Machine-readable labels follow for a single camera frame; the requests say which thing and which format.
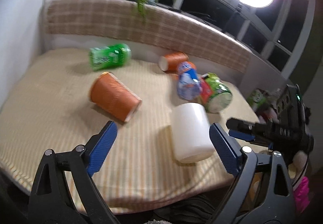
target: metal screw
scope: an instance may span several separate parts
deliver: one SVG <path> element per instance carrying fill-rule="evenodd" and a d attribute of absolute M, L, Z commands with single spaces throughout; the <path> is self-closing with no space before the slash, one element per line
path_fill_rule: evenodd
<path fill-rule="evenodd" d="M 274 151 L 273 154 L 276 156 L 276 157 L 280 157 L 282 154 L 278 151 Z"/>
<path fill-rule="evenodd" d="M 51 155 L 51 154 L 53 154 L 53 151 L 52 151 L 51 149 L 47 149 L 47 150 L 45 151 L 45 155 L 46 155 L 46 156 L 49 156 L 49 155 Z"/>
<path fill-rule="evenodd" d="M 83 145 L 78 145 L 78 146 L 75 148 L 75 150 L 76 150 L 77 152 L 82 152 L 84 149 L 85 149 L 85 147 L 84 147 Z"/>
<path fill-rule="evenodd" d="M 242 151 L 245 153 L 250 153 L 252 151 L 252 149 L 249 146 L 244 146 L 244 147 L 242 147 Z"/>

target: white plastic container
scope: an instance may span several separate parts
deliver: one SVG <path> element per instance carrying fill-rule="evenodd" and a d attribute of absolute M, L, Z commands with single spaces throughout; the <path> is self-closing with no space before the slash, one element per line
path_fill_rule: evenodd
<path fill-rule="evenodd" d="M 202 105 L 179 105 L 174 108 L 171 119 L 176 160 L 181 163 L 194 163 L 213 154 L 215 148 L 209 137 L 210 124 Z"/>

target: green bottle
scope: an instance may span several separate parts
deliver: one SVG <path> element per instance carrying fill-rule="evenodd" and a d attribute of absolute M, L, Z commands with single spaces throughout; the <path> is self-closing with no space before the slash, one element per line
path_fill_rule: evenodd
<path fill-rule="evenodd" d="M 131 59 L 131 50 L 126 44 L 116 44 L 102 48 L 91 48 L 90 65 L 94 71 L 123 66 Z"/>

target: plaid fabric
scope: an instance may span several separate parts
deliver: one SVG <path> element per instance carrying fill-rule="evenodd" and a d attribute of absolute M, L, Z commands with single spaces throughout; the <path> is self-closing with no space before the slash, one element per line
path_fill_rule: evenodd
<path fill-rule="evenodd" d="M 251 51 L 190 17 L 126 0 L 53 0 L 47 9 L 49 34 L 110 37 L 182 51 L 245 72 Z"/>

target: pink plastic bag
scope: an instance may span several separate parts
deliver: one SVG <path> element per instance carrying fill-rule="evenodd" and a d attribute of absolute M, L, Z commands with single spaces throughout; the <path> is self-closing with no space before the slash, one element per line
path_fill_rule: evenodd
<path fill-rule="evenodd" d="M 294 199 L 297 213 L 302 213 L 303 210 L 309 205 L 308 193 L 308 178 L 303 177 L 299 186 L 294 190 Z"/>

